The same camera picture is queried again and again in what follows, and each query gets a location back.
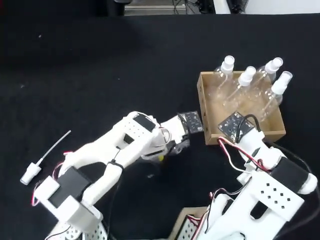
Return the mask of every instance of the black tabletop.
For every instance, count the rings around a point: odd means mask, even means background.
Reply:
[[[34,183],[63,160],[62,152],[97,139],[131,111],[159,122],[199,111],[199,73],[212,71],[226,55],[235,57],[236,70],[283,58],[281,70],[294,77],[281,105],[287,134],[279,143],[301,155],[319,177],[319,23],[318,14],[1,23],[1,238],[41,240],[57,222],[41,205],[31,207],[30,199]],[[69,129],[41,174],[22,185],[29,163]],[[236,154],[234,161],[243,164]],[[98,176],[101,167],[84,171]],[[236,190],[238,174],[218,146],[205,146],[202,134],[192,136],[191,147],[168,158],[160,171],[147,164],[128,168],[112,208],[112,233],[119,239],[166,238],[183,207],[208,205],[208,192],[216,188]],[[313,194],[303,198],[293,222],[317,206]],[[107,194],[96,205],[105,216],[109,200]],[[315,238],[319,220],[287,238]]]

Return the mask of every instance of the robotic arm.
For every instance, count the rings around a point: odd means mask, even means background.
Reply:
[[[234,129],[239,120],[232,116],[220,125],[220,130],[234,140]],[[279,149],[267,147],[262,131],[250,122],[243,128],[238,143],[225,143],[241,149],[260,160],[260,167],[243,153],[245,171],[237,178],[243,185],[237,193],[213,194],[204,227],[198,228],[193,239],[199,240],[272,240],[289,222],[304,200],[298,194],[309,194],[318,184],[317,178],[290,161]],[[230,195],[238,194],[233,199]]]
[[[97,140],[65,156],[58,179],[48,176],[34,196],[61,222],[79,233],[91,233],[103,219],[94,204],[119,180],[123,169],[138,158],[157,159],[189,146],[188,134],[203,130],[197,112],[178,114],[159,124],[153,116],[133,111]],[[103,176],[95,183],[78,171],[101,162]]]

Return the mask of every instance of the cardboard box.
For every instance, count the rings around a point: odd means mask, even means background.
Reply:
[[[242,71],[234,71],[233,75],[238,78]],[[206,145],[217,145],[218,137],[224,134],[218,129],[218,124],[225,120],[232,112],[227,111],[222,103],[210,101],[209,91],[214,89],[217,74],[212,71],[201,72],[197,82],[197,90],[199,95],[202,123],[204,128],[204,138]],[[267,89],[271,86],[270,82],[266,82],[262,88]],[[250,114],[251,105],[249,101],[244,101],[237,110],[242,115]],[[258,104],[263,107],[262,99]],[[269,141],[275,142],[286,135],[286,129],[282,120],[279,108],[273,112],[265,121],[260,123],[261,130],[264,132]]]
[[[185,207],[180,212],[177,220],[175,221],[174,227],[172,229],[172,232],[170,233],[170,236],[168,237],[168,240],[175,240],[177,238],[177,234],[182,227],[182,224],[184,223],[184,220],[186,218],[186,215],[193,215],[196,218],[201,218],[201,216],[205,213],[208,206],[201,206],[201,207]]]

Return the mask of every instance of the circuit board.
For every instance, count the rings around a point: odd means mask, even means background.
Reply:
[[[238,126],[243,118],[244,116],[242,116],[239,112],[236,111],[232,113],[229,117],[227,117],[223,122],[221,122],[218,125],[218,129],[221,132],[223,132],[223,134],[225,134],[229,139],[235,142]],[[245,123],[241,126],[240,137],[246,135],[254,127],[255,126],[251,122],[246,120]]]
[[[190,134],[203,132],[204,127],[197,111],[188,111],[180,113],[180,115],[185,119],[185,122],[189,127]]]

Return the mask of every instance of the floor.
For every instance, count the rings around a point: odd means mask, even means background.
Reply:
[[[200,14],[196,0],[133,0],[125,7],[126,16]]]

